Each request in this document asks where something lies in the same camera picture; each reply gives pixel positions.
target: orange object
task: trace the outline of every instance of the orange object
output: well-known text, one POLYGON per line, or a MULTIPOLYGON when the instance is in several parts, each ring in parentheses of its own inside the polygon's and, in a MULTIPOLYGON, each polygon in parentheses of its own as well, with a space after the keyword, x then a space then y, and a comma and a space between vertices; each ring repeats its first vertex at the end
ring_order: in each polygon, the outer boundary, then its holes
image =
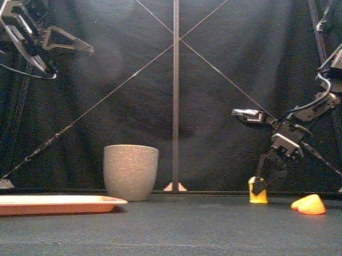
POLYGON ((308 195, 291 204, 291 209, 301 214, 319 215, 325 213, 325 207, 316 194, 308 195))

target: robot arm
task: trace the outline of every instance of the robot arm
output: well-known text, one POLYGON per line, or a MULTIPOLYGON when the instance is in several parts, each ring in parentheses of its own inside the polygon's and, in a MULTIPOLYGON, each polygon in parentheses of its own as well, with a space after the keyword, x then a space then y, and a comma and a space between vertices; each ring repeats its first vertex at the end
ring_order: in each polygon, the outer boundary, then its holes
MULTIPOLYGON (((342 46, 337 47, 319 70, 328 76, 331 70, 342 70, 342 46)), ((307 124, 327 113, 336 104, 340 104, 337 92, 340 92, 339 77, 324 78, 320 73, 317 78, 323 81, 321 87, 325 91, 315 95, 315 100, 295 109, 287 111, 283 118, 273 119, 264 111, 251 109, 233 109, 232 116, 247 126, 269 126, 272 129, 271 149, 260 156, 251 192, 257 195, 267 186, 279 178, 287 175, 287 162, 303 158, 301 147, 340 175, 340 172, 323 159, 313 148, 303 141, 305 136, 312 137, 307 124)))

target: black backdrop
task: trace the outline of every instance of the black backdrop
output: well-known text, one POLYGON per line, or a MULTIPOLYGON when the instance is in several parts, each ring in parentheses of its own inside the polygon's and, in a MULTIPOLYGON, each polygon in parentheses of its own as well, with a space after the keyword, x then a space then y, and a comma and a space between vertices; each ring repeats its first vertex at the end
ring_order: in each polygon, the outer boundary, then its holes
MULTIPOLYGON (((223 2, 181 0, 178 8, 180 37, 191 32, 182 41, 235 83, 180 42, 178 180, 199 191, 245 190, 269 147, 269 130, 247 128, 231 116, 233 108, 259 109, 241 91, 273 116, 319 91, 307 2, 231 0, 209 15, 223 2)), ((1 70, 2 172, 118 87, 10 181, 17 188, 102 189, 102 148, 124 143, 160 150, 154 189, 162 189, 172 181, 173 2, 50 1, 46 25, 86 41, 94 53, 60 56, 54 81, 1 70)), ((329 114, 312 131, 308 142, 339 166, 329 114)), ((308 153, 291 167, 283 190, 340 188, 340 178, 308 153)))

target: gray cup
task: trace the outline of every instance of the gray cup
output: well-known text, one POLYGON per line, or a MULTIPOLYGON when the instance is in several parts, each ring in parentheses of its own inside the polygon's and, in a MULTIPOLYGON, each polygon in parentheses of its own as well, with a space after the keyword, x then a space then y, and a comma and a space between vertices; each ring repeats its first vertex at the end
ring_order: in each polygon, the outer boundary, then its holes
POLYGON ((144 201, 152 192, 158 150, 141 145, 104 147, 102 175, 109 196, 144 201))

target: metal pole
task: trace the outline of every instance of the metal pole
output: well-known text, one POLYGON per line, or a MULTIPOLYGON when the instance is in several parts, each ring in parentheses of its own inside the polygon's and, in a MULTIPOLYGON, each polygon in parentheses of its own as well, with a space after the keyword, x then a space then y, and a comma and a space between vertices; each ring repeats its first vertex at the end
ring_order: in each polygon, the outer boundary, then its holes
POLYGON ((178 184, 178 0, 173 0, 172 191, 178 184))

